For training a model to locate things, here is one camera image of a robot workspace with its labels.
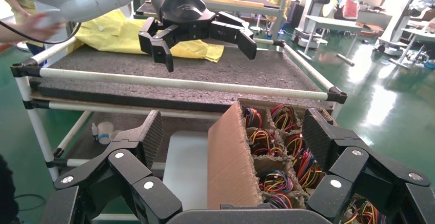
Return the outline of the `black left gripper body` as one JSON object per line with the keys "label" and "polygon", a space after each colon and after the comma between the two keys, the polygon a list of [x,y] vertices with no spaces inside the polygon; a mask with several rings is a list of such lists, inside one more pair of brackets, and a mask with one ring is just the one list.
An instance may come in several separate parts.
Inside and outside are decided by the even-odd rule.
{"label": "black left gripper body", "polygon": [[215,13],[202,0],[151,0],[164,29],[171,28],[174,41],[184,42],[210,37]]}

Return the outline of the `person's bare hand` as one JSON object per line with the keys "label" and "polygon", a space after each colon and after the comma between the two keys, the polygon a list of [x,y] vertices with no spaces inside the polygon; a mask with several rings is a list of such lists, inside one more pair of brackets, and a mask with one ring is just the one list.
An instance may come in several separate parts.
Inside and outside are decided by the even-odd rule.
{"label": "person's bare hand", "polygon": [[44,19],[49,18],[45,12],[36,13],[28,16],[22,23],[17,24],[19,31],[23,34],[41,41],[46,41],[65,27],[64,23],[52,24],[51,26],[40,27],[39,24]]}

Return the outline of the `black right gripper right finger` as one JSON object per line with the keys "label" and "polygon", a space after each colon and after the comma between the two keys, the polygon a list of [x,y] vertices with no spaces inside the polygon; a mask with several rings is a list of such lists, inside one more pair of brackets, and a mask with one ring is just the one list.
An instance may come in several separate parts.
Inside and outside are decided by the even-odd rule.
{"label": "black right gripper right finger", "polygon": [[307,109],[303,140],[325,173],[307,207],[339,223],[354,195],[366,198],[387,223],[431,223],[432,189],[417,170],[372,150],[352,130]]}

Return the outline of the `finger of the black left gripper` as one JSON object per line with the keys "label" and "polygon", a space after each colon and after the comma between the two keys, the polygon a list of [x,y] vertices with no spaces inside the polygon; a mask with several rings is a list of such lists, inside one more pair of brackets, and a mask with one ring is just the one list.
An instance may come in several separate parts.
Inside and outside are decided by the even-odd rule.
{"label": "finger of the black left gripper", "polygon": [[155,63],[164,64],[168,72],[174,71],[170,49],[179,42],[176,39],[178,31],[179,25],[166,27],[154,17],[147,18],[139,31],[141,51],[152,56]]}
{"label": "finger of the black left gripper", "polygon": [[235,44],[248,59],[255,59],[257,45],[248,22],[221,11],[211,21],[209,33],[212,39]]}

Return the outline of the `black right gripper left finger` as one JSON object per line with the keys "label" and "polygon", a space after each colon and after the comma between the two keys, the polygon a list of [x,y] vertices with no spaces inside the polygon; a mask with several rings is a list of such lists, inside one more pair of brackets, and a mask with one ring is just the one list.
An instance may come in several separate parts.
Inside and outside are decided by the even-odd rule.
{"label": "black right gripper left finger", "polygon": [[181,213],[181,201],[151,172],[162,141],[162,115],[152,110],[141,126],[120,132],[100,155],[61,175],[53,222],[91,223],[118,197],[140,223],[167,223]]}

